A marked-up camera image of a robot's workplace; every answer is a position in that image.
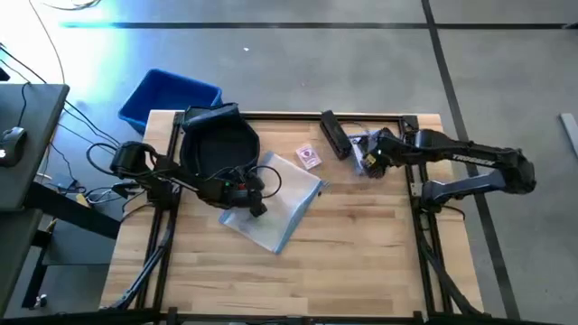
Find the gray floor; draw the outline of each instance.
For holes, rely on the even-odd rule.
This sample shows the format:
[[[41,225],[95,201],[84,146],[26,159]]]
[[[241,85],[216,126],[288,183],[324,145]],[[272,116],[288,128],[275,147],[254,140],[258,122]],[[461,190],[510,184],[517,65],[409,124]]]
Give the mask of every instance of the gray floor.
[[[10,7],[18,20],[10,22],[9,29],[0,28],[0,42],[58,82],[50,44],[30,7],[20,3]],[[572,0],[431,3],[438,23],[578,21],[578,3]],[[419,0],[105,0],[96,8],[73,13],[37,6],[61,54],[71,87],[69,99],[121,140],[138,139],[116,113],[151,68],[219,85],[225,100],[237,101],[245,110],[438,113],[447,133],[456,135],[427,30],[86,30],[56,24],[424,23]],[[24,26],[28,29],[14,32]],[[557,115],[578,116],[578,32],[441,30],[440,38],[470,138],[521,147],[536,165],[538,187],[532,194],[488,195],[521,315],[527,320],[575,323],[578,203],[573,201],[573,189],[578,161]],[[61,123],[98,140],[69,116]],[[85,162],[84,140],[59,129],[54,143],[89,188],[117,181]],[[104,153],[98,155],[101,163],[107,159]],[[58,156],[49,167],[49,172],[56,171],[65,171]],[[456,171],[465,176],[462,167],[456,166]],[[485,309],[503,316],[476,209],[471,200],[465,200],[464,207]],[[118,207],[109,209],[118,213]],[[106,247],[101,255],[110,254],[110,246]],[[43,290],[51,296],[50,308],[34,313],[94,310],[106,272],[105,265],[49,268]],[[18,285],[21,290],[25,280],[26,272]],[[75,283],[91,286],[80,294],[72,289]],[[21,296],[22,292],[14,294],[6,316],[27,313],[18,308]]]

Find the butcher block tabletop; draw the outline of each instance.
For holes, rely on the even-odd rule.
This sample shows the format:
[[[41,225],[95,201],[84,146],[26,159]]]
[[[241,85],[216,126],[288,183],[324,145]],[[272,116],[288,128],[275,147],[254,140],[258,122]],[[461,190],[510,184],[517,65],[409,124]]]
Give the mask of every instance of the butcher block tabletop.
[[[159,153],[166,153],[174,114],[152,111],[149,117],[144,142]],[[420,128],[443,130],[438,115],[417,117]],[[335,157],[319,122],[284,119],[249,124],[259,135],[261,156],[273,151],[303,167],[295,150],[311,144],[322,164],[309,172],[328,186],[313,200],[280,255],[221,225],[222,210],[183,190],[163,311],[177,307],[179,313],[356,317],[411,317],[413,311],[424,311],[405,170],[388,169],[380,180],[356,176],[351,161]],[[393,123],[362,124],[398,132]],[[346,133],[364,132],[355,124],[343,128]],[[449,162],[428,163],[427,170],[432,180],[453,179]],[[145,195],[131,201],[126,211],[144,203]],[[119,299],[140,272],[153,214],[153,208],[139,209],[123,222],[102,306]],[[437,221],[448,274],[482,310],[462,216],[444,209]],[[146,307],[153,305],[157,272],[151,275]],[[430,274],[440,310],[438,283]]]

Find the cable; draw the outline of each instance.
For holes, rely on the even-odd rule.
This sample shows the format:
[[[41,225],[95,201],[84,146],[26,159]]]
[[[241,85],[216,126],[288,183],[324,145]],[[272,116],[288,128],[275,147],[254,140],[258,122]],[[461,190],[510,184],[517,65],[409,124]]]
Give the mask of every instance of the cable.
[[[72,105],[72,104],[68,101],[68,99],[65,100],[65,102],[66,102],[66,104],[70,105],[70,107],[72,107],[72,109],[74,109],[75,111],[79,112],[79,114],[80,114],[82,117],[84,117],[84,118],[87,120],[87,122],[89,122],[89,124],[92,125],[92,127],[94,127],[94,128],[95,128],[97,131],[99,131],[101,134],[106,135],[106,136],[110,139],[110,140],[108,140],[108,141],[114,143],[116,146],[120,146],[120,143],[118,142],[117,139],[115,139],[114,136],[109,135],[108,133],[102,131],[102,130],[99,129],[96,125],[94,125],[94,123],[92,123],[92,121],[90,120],[90,118],[88,118],[88,117],[87,117],[86,115],[84,115],[84,113],[82,113],[78,108],[76,108],[74,105]]]
[[[43,4],[43,5],[46,5],[46,6],[49,6],[50,8],[53,8],[53,9],[67,10],[67,11],[77,11],[77,10],[82,10],[82,9],[86,9],[86,8],[90,8],[90,7],[93,7],[93,6],[95,6],[95,5],[98,5],[99,2],[100,2],[100,0],[92,0],[92,1],[88,1],[88,2],[86,2],[86,3],[84,3],[84,4],[81,4],[81,5],[77,5],[77,4],[72,3],[73,6],[72,6],[72,7],[69,7],[69,8],[67,8],[67,7],[60,7],[60,6],[57,6],[57,5],[50,5],[50,4],[47,4],[47,3],[45,3],[45,2],[43,2],[42,4]]]
[[[277,175],[277,178],[279,179],[279,186],[277,187],[277,190],[275,190],[273,193],[271,193],[271,194],[269,194],[269,195],[265,195],[265,196],[263,197],[263,199],[271,198],[272,196],[276,195],[279,190],[281,190],[281,185],[283,185],[283,179],[281,179],[281,175],[279,174],[279,172],[278,172],[275,168],[273,168],[273,167],[271,167],[271,166],[257,165],[257,166],[254,166],[254,167],[250,168],[250,169],[247,171],[247,173],[250,173],[250,172],[252,172],[252,171],[256,171],[256,170],[259,169],[259,168],[266,168],[266,169],[268,169],[268,170],[273,171],[273,172]]]
[[[8,65],[8,63],[6,63],[4,60],[0,59],[0,62],[2,62],[8,69],[14,71],[15,73],[18,74],[18,76],[20,76],[20,78],[30,82],[30,80],[28,78],[26,78],[22,73],[18,72],[18,70],[12,68],[11,66]]]
[[[84,193],[84,196],[87,197],[88,195],[91,195],[95,190],[112,190],[112,188],[110,186],[95,188]]]
[[[61,124],[61,123],[58,123],[58,125],[59,125],[60,127],[62,127],[63,129],[67,130],[68,132],[72,133],[73,135],[76,135],[76,136],[79,137],[80,139],[88,142],[89,144],[94,144],[92,141],[90,141],[89,139],[85,138],[84,136],[79,135],[78,133],[76,133],[76,132],[73,131],[73,130],[70,130],[67,126],[65,126],[65,125],[63,125],[63,124]],[[107,153],[110,153],[110,154],[112,154],[112,155],[115,155],[114,153],[110,152],[108,149],[104,149],[104,148],[101,148],[101,149],[104,150],[104,151],[106,151]]]
[[[16,59],[16,57],[14,55],[12,55],[7,49],[4,48],[4,46],[0,45],[0,50],[2,50],[4,53],[6,53],[6,55],[8,55],[10,58],[12,58],[13,60],[15,60],[16,62],[18,62],[18,64],[22,65],[23,67],[25,67],[27,70],[29,70],[34,76],[36,76],[36,78],[40,79],[43,83],[48,84],[48,82],[41,76],[38,75],[38,73],[36,73],[36,71],[32,70],[30,67],[28,67],[27,65],[25,65],[22,61]],[[80,122],[84,123],[89,129],[90,131],[92,131],[96,136],[106,139],[107,141],[110,141],[112,143],[114,143],[115,145],[120,145],[120,143],[118,142],[117,139],[115,139],[112,135],[107,134],[106,132],[100,130],[96,125],[94,125],[94,123],[92,123],[92,121],[90,121],[90,119],[84,115],[78,108],[76,108],[74,105],[72,105],[68,100],[65,100],[65,102],[70,105],[74,110],[76,110],[77,112],[79,112],[79,114],[81,114],[84,118],[86,118],[86,120],[94,126],[95,129],[97,129],[100,133],[102,133],[103,135],[108,136],[110,139],[104,137],[103,135],[99,135],[97,134],[97,132],[95,130],[93,130],[89,124],[87,124],[87,122],[83,121],[82,119],[80,119],[79,117],[73,115],[70,111],[68,111],[66,109],[66,107],[64,107],[64,110],[70,114],[71,116],[73,116],[74,118],[78,119]]]
[[[36,73],[34,70],[30,69],[27,65],[22,63],[20,60],[16,59],[14,55],[10,54],[10,52],[7,49],[5,49],[4,46],[0,46],[0,50],[2,50],[4,53],[6,53],[6,55],[8,55],[10,58],[12,58],[12,60],[15,60],[16,62],[18,62],[18,64],[20,64],[21,66],[23,66],[27,70],[29,70],[34,76],[36,76],[36,78],[40,79],[43,83],[45,83],[45,84],[48,83],[41,76],[39,76],[38,73]]]
[[[58,65],[61,68],[61,75],[62,75],[62,83],[65,84],[65,80],[64,80],[64,68],[62,67],[62,61],[61,61],[61,56],[59,55],[58,51],[56,50],[56,46],[54,45],[54,42],[52,41],[52,37],[51,35],[48,33],[48,30],[46,29],[46,26],[44,26],[44,22],[42,21],[42,18],[40,17],[40,15],[38,14],[38,12],[36,11],[36,8],[34,8],[33,5],[33,0],[28,0],[28,3],[30,4],[30,7],[33,9],[34,14],[36,14],[36,18],[38,18],[38,22],[40,22],[40,25],[42,26],[44,32],[46,33],[46,37],[48,37],[48,41],[50,41],[52,48],[54,49],[54,54],[56,54],[56,59],[58,60]]]
[[[63,107],[62,109],[63,109],[66,113],[68,113],[70,116],[74,117],[76,120],[78,120],[78,121],[81,122],[82,124],[86,125],[86,126],[89,128],[89,130],[92,131],[92,133],[93,133],[94,135],[96,135],[97,137],[99,137],[99,138],[101,138],[101,139],[103,139],[103,140],[105,140],[105,141],[109,141],[109,142],[112,143],[113,145],[117,145],[117,143],[114,142],[113,140],[110,140],[110,139],[106,138],[106,137],[103,136],[103,135],[99,135],[99,134],[90,126],[90,124],[88,124],[85,120],[81,119],[80,117],[75,116],[74,114],[72,114],[68,109],[66,109],[66,107]]]
[[[20,126],[20,124],[22,123],[22,117],[24,116],[24,111],[26,110],[26,95],[24,94],[24,89],[26,88],[26,86],[30,85],[30,81],[26,82],[25,84],[22,85],[22,100],[24,101],[24,104],[22,106],[22,109],[20,110],[20,117],[18,118],[18,125],[16,126]]]
[[[461,216],[463,217],[464,220],[466,219],[466,213],[463,212],[462,209],[458,209],[458,208],[456,208],[456,207],[446,206],[446,205],[442,205],[442,208],[457,211],[457,212],[461,213]]]
[[[146,207],[154,207],[154,204],[151,203],[151,202],[148,202],[148,203],[143,204],[142,206],[138,206],[138,207],[136,207],[136,208],[128,211],[128,212],[123,216],[123,218],[120,219],[120,222],[121,222],[121,223],[125,222],[125,220],[127,220],[130,216],[132,216],[132,215],[133,215],[135,212],[137,212],[139,209],[146,208]]]
[[[143,190],[140,193],[136,194],[134,197],[128,199],[122,206],[123,214],[125,213],[126,204],[130,203],[132,200],[138,198],[139,196],[143,195],[144,193],[146,193],[146,190]]]
[[[56,151],[64,160],[64,162],[66,163],[67,167],[69,168],[69,176],[72,178],[72,180],[74,181],[74,184],[78,183],[79,180],[77,180],[76,178],[74,178],[74,175],[72,175],[72,169],[70,168],[70,162],[68,159],[66,159],[66,156],[64,155],[64,153],[62,153],[60,150],[58,150],[54,144],[52,142],[50,142],[50,146],[52,147],[52,149],[54,149],[54,151]],[[86,191],[86,188],[83,186],[78,186],[75,188],[75,190],[79,190],[79,193],[83,193]]]
[[[105,173],[106,175],[111,175],[111,176],[116,176],[113,172],[109,172],[106,171],[102,168],[100,168],[100,166],[98,166],[97,164],[94,163],[94,161],[92,160],[92,158],[90,157],[90,151],[94,148],[94,147],[106,147],[106,148],[110,148],[112,150],[116,150],[116,148],[110,144],[105,144],[105,143],[95,143],[92,144],[88,149],[87,149],[87,160],[89,161],[89,163],[92,165],[92,167],[94,167],[97,171]]]

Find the small box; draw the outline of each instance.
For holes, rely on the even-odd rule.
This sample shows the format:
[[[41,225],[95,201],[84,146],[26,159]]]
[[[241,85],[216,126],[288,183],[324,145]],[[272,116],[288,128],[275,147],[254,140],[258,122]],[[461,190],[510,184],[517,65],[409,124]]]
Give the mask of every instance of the small box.
[[[299,160],[305,166],[306,170],[310,170],[311,168],[317,166],[318,164],[322,163],[322,159],[319,158],[319,154],[315,152],[313,147],[310,144],[306,144],[303,147],[297,149],[295,151],[299,156]]]

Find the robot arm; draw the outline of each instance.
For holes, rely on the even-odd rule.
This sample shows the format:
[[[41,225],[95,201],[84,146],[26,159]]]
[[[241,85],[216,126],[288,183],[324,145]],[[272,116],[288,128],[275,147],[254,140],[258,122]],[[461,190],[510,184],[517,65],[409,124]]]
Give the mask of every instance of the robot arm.
[[[147,154],[154,166],[152,170],[146,164]],[[172,183],[178,183],[216,208],[249,208],[255,217],[266,212],[266,206],[261,202],[261,190],[265,184],[254,172],[243,174],[231,168],[217,172],[209,178],[202,178],[189,173],[167,156],[159,154],[151,145],[138,142],[122,144],[110,164],[110,170],[120,179],[135,180],[147,190],[149,200],[158,202],[161,206],[171,199],[171,192],[166,188]],[[220,177],[228,172],[235,172],[238,181]]]
[[[519,149],[496,148],[474,142],[456,141],[441,132],[424,129],[397,138],[388,128],[361,137],[358,143],[361,164],[372,178],[384,176],[387,167],[441,160],[473,163],[496,169],[486,175],[451,183],[428,181],[421,188],[422,208],[439,212],[449,199],[460,200],[471,194],[502,190],[527,194],[534,190],[534,164]]]

